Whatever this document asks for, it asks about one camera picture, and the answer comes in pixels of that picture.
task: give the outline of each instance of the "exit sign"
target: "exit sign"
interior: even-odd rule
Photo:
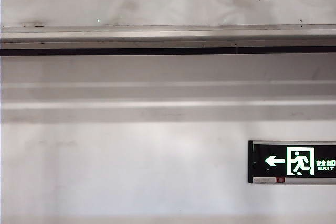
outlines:
[[[336,184],[336,142],[249,141],[249,183]]]

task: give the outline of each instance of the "sign frame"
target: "sign frame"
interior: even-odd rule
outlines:
[[[327,177],[258,177],[254,176],[253,169],[253,151],[254,145],[334,145],[336,141],[265,141],[265,140],[249,140],[248,141],[248,182],[252,184],[297,184],[297,185],[336,185],[335,178]],[[284,163],[283,159],[275,159],[275,156],[265,160],[268,164],[272,162]]]

